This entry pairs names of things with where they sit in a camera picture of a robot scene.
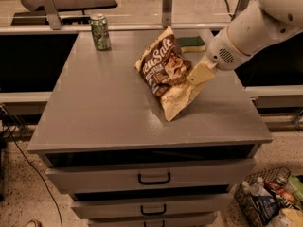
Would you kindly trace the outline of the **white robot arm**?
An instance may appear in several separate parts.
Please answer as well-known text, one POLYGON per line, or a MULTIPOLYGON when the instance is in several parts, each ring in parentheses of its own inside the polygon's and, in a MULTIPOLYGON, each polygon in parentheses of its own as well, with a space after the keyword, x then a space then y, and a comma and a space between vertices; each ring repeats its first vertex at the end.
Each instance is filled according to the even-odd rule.
POLYGON ((187 80, 206 83, 218 70, 234 70, 262 49, 302 31, 303 0, 255 0, 210 41, 187 80))

